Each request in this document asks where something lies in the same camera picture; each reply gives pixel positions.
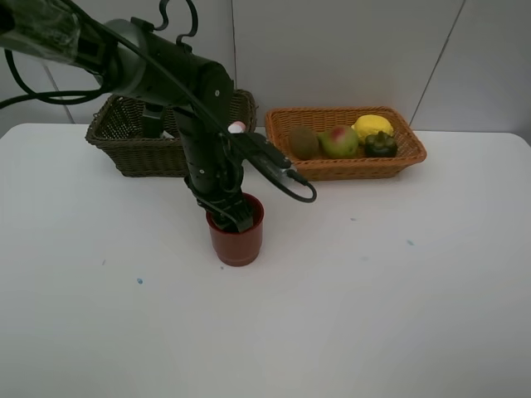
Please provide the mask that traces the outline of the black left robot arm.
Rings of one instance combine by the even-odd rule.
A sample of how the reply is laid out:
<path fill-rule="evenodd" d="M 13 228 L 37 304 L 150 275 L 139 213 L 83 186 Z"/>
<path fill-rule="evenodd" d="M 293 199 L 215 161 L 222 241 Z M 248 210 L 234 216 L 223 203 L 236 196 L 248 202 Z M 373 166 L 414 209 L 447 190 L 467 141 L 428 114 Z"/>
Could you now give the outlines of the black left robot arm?
<path fill-rule="evenodd" d="M 90 91 L 26 93 L 2 101 L 61 104 L 110 93 L 171 109 L 188 165 L 185 182 L 221 230 L 253 227 L 242 191 L 241 161 L 231 151 L 228 127 L 234 85 L 223 65 L 192 53 L 183 42 L 157 36 L 143 22 L 97 22 L 72 1 L 3 1 L 1 46 L 75 66 L 92 74 Z"/>

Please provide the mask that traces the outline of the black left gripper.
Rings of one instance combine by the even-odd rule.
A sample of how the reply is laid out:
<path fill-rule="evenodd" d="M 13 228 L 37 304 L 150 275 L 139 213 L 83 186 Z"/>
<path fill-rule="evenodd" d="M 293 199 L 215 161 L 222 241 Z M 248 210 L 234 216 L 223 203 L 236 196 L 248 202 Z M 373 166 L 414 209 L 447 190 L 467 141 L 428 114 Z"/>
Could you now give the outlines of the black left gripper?
<path fill-rule="evenodd" d="M 242 180 L 242 167 L 226 156 L 216 126 L 190 106 L 173 108 L 173 116 L 188 165 L 186 183 L 197 204 L 220 231 L 237 233 L 252 228 L 254 208 L 236 186 Z M 227 207 L 231 219 L 213 207 Z"/>

